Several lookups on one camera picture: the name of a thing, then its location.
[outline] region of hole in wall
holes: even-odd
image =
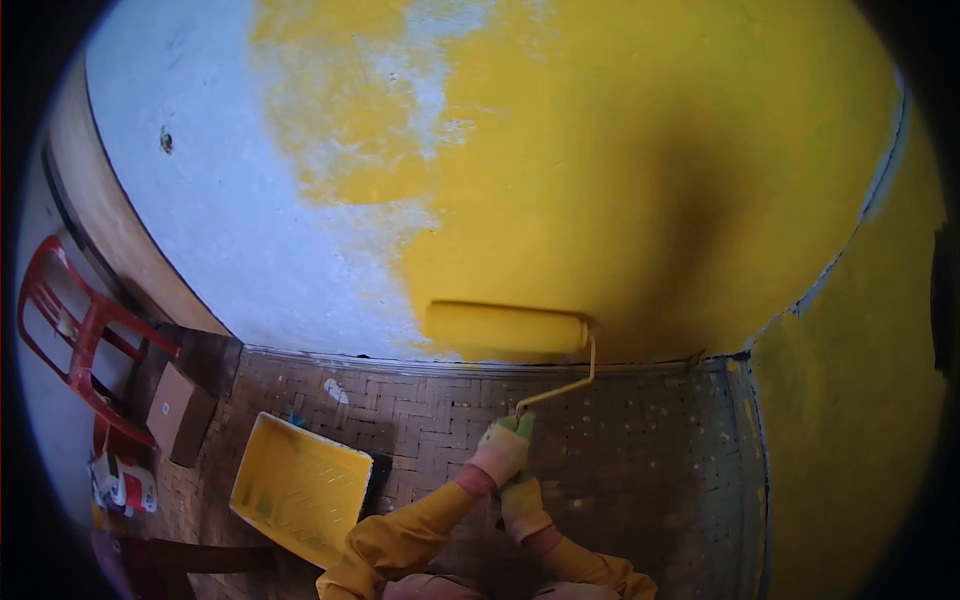
[[[170,132],[167,131],[167,126],[160,128],[160,150],[171,155],[174,153],[174,138]]]

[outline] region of person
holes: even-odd
[[[657,586],[629,562],[590,552],[557,531],[543,509],[540,484],[526,470],[533,425],[532,413],[496,421],[452,481],[394,513],[357,523],[347,534],[340,564],[317,580],[320,597],[482,600],[466,580],[423,571],[474,502],[499,491],[507,533],[540,556],[557,577],[536,598],[651,600]],[[387,582],[385,575],[405,577]]]

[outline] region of roller cover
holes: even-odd
[[[587,325],[578,315],[451,301],[431,302],[423,333],[455,348],[544,354],[571,354],[588,340]]]

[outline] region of hand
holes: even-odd
[[[540,483],[526,469],[503,486],[500,500],[503,524],[516,543],[523,543],[528,536],[553,524],[553,519],[543,510]]]
[[[488,429],[468,461],[487,473],[499,488],[508,479],[527,467],[527,450],[534,433],[534,414],[521,419],[498,419]]]

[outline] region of herringbone floor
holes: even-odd
[[[530,462],[547,512],[573,540],[628,558],[649,573],[661,597],[737,595],[744,496],[727,377],[721,362],[688,372],[601,374],[589,389],[536,408]],[[333,390],[331,380],[348,403],[324,390],[324,384]],[[569,380],[542,373],[439,377],[334,370],[245,350],[197,467],[157,466],[160,507],[150,532],[196,543],[267,543],[228,508],[259,411],[283,418],[294,412],[311,431],[391,455],[393,470],[377,504],[388,513],[446,482],[491,420],[518,400]],[[433,568],[482,582],[491,598],[529,598],[546,574],[495,529],[498,518],[494,501],[478,504]],[[237,600],[313,598],[318,574],[287,557],[279,573],[191,577],[198,598]]]

